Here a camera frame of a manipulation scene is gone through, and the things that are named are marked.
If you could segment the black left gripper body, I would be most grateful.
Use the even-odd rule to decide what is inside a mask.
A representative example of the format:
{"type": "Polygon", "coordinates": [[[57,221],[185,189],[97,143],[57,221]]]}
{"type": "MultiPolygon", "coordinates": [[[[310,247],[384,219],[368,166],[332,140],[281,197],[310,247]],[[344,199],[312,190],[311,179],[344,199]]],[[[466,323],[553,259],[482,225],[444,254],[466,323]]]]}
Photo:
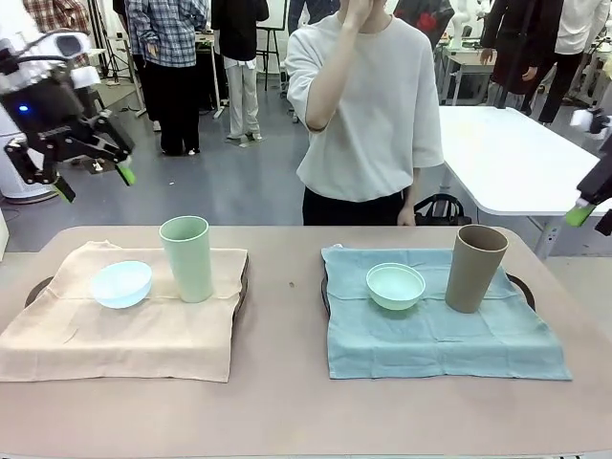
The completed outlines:
{"type": "Polygon", "coordinates": [[[1,136],[14,134],[85,140],[84,108],[67,70],[52,69],[33,85],[1,95],[1,136]]]}

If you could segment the person's right hand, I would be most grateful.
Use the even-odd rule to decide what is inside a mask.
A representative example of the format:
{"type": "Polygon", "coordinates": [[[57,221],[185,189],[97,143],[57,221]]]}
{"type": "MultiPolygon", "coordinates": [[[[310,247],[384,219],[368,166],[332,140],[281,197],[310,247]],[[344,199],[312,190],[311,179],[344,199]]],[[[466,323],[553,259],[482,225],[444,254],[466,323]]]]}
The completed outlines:
{"type": "Polygon", "coordinates": [[[373,0],[342,0],[338,18],[345,30],[359,32],[374,10],[373,0]]]}

